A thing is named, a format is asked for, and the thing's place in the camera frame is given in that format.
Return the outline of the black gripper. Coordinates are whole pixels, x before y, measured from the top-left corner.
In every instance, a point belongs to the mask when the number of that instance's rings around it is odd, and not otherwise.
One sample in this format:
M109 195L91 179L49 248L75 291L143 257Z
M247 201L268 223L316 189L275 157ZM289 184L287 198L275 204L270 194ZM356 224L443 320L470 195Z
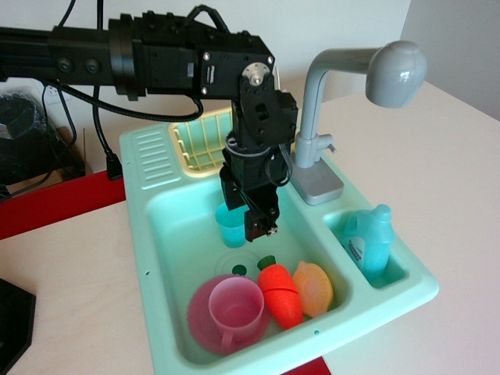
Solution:
M223 197L229 211L244 205L250 208L244 214L247 241L278 232L277 189L291 178L290 153L290 144L251 150L239 146L233 132L226 136L220 171Z

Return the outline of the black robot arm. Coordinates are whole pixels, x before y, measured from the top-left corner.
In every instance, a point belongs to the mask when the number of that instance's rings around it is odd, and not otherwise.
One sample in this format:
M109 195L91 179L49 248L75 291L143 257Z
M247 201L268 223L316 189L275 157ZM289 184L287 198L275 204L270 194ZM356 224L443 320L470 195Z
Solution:
M298 108L275 86L274 57L260 37L233 33L206 5L186 16L123 14L104 30L57 26L50 31L2 28L1 78L33 78L99 108L119 108L80 91L113 87L135 101L184 95L197 106L171 123L196 120L202 103L231 103L232 128L220 172L228 209L246 207L245 238L277 232L277 189L292 175Z

